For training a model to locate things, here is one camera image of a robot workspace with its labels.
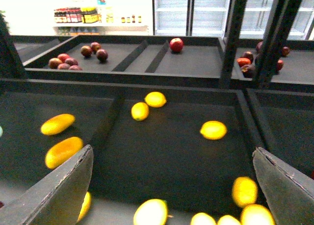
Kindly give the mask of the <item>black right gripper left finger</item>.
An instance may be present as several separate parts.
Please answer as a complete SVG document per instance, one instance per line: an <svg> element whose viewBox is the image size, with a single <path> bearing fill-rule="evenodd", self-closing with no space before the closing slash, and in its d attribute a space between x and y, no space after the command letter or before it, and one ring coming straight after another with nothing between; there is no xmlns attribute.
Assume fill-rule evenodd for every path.
<svg viewBox="0 0 314 225"><path fill-rule="evenodd" d="M88 190L93 148L83 147L0 210L2 225L74 225Z"/></svg>

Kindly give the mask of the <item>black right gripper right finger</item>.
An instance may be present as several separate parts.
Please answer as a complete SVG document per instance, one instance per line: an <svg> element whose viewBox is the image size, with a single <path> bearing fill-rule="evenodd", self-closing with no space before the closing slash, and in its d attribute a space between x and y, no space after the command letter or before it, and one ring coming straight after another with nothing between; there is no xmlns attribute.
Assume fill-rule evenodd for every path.
<svg viewBox="0 0 314 225"><path fill-rule="evenodd" d="M267 205L278 225L314 223L314 180L263 148L253 166Z"/></svg>

